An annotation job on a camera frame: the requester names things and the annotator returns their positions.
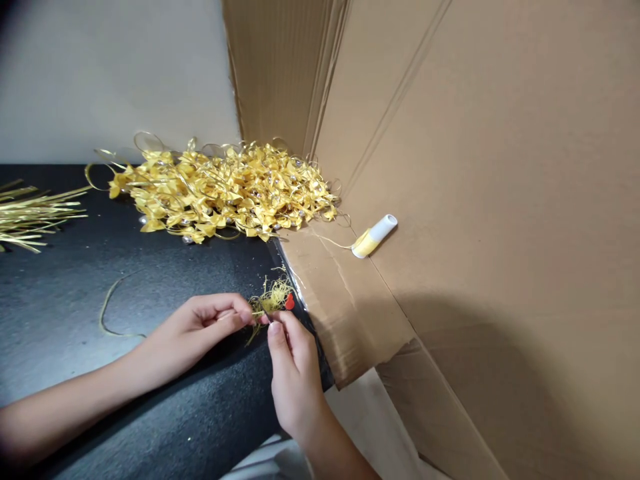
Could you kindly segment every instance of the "yellow thread spool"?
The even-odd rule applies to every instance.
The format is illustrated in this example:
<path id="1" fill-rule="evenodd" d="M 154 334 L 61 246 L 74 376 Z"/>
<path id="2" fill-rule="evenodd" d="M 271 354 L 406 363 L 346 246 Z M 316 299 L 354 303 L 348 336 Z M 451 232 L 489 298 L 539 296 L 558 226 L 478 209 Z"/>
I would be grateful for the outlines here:
<path id="1" fill-rule="evenodd" d="M 360 235 L 360 238 L 351 246 L 351 251 L 356 257 L 365 258 L 380 245 L 380 242 L 397 224 L 398 220 L 393 215 L 385 215 L 372 228 Z"/>

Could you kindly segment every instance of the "white wall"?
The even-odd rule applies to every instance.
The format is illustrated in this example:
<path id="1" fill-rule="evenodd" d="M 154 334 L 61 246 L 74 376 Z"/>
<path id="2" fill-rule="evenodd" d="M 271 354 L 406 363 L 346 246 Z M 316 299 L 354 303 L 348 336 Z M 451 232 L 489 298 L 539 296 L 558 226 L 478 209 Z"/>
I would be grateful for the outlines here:
<path id="1" fill-rule="evenodd" d="M 3 32 L 0 163 L 86 163 L 139 130 L 239 140 L 219 0 L 25 4 Z"/>

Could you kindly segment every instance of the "left hand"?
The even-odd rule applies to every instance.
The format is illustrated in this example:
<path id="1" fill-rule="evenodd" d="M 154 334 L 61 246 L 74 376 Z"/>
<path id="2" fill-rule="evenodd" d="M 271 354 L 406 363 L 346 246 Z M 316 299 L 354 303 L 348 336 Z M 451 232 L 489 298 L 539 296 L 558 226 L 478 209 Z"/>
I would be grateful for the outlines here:
<path id="1" fill-rule="evenodd" d="M 177 378 L 220 340 L 253 324 L 251 307 L 239 293 L 192 297 L 115 363 L 131 393 L 142 395 Z"/>

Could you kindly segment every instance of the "black tabletop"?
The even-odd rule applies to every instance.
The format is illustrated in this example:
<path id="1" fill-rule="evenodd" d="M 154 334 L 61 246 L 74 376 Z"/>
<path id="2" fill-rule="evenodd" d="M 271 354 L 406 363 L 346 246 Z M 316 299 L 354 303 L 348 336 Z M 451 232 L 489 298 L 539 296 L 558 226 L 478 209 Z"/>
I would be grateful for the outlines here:
<path id="1" fill-rule="evenodd" d="M 95 169 L 106 184 L 107 170 Z M 26 184 L 62 193 L 86 185 L 80 165 L 0 165 L 0 185 Z M 277 278 L 278 244 L 241 237 L 184 245 L 165 232 L 140 233 L 131 202 L 106 192 L 80 198 L 88 218 L 48 235 L 36 255 L 0 253 L 0 402 L 96 369 L 128 352 L 193 295 L 260 294 Z M 313 331 L 297 302 L 295 313 Z M 216 346 L 192 371 L 112 414 L 40 465 L 44 477 L 103 479 L 217 478 L 279 430 L 271 397 L 266 331 L 245 346 L 242 331 Z M 331 373 L 321 354 L 323 386 Z"/>

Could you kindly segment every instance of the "red sticker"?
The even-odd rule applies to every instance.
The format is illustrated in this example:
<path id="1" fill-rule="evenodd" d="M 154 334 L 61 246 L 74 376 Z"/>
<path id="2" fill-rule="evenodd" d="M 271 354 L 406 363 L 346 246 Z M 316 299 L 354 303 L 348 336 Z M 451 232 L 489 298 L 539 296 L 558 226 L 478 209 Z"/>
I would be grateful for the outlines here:
<path id="1" fill-rule="evenodd" d="M 287 302 L 285 303 L 285 308 L 287 310 L 293 310 L 295 306 L 295 302 L 293 301 L 293 294 L 290 293 L 289 296 L 287 297 Z"/>

